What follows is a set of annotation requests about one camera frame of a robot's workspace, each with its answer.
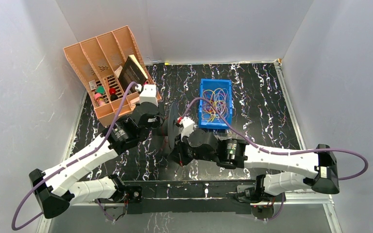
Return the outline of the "grey cable spool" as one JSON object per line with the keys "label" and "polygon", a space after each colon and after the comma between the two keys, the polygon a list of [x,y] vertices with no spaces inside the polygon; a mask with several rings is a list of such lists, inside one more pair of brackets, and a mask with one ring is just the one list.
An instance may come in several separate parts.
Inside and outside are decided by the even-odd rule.
{"label": "grey cable spool", "polygon": [[166,137],[168,140],[169,149],[173,150],[175,147],[175,138],[178,135],[178,121],[179,113],[178,113],[178,104],[173,102],[170,106],[170,109],[167,114],[167,118],[165,120],[165,128],[164,132],[166,133]]}

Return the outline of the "blue plastic bin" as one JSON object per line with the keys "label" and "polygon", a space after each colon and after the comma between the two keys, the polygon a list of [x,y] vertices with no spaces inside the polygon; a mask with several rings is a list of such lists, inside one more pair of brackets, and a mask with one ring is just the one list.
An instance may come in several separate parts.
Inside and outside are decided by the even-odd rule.
{"label": "blue plastic bin", "polygon": [[198,126],[226,130],[233,116],[232,82],[223,79],[201,79]]}

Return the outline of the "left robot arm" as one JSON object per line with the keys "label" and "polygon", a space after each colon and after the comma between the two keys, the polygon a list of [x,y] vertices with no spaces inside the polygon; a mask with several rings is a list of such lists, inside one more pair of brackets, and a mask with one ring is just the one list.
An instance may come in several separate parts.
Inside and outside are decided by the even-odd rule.
{"label": "left robot arm", "polygon": [[44,171],[30,172],[34,195],[45,218],[54,218],[77,203],[108,199],[123,202],[132,197],[135,187],[127,186],[117,175],[82,182],[81,178],[99,165],[117,158],[145,141],[152,129],[164,122],[162,104],[136,104],[131,114],[122,115],[90,144],[64,162]]}

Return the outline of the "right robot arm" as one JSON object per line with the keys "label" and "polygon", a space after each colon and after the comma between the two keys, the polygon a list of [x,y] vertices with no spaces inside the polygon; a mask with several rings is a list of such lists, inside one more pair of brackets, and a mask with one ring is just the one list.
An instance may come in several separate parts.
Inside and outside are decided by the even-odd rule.
{"label": "right robot arm", "polygon": [[180,166],[192,160],[203,160],[225,169],[279,170],[279,174],[257,176],[256,186],[250,194],[260,201],[298,189],[312,189],[323,194],[339,193],[337,160],[323,144],[312,152],[255,147],[244,139],[219,139],[213,133],[197,129],[190,135],[177,137],[170,157]]}

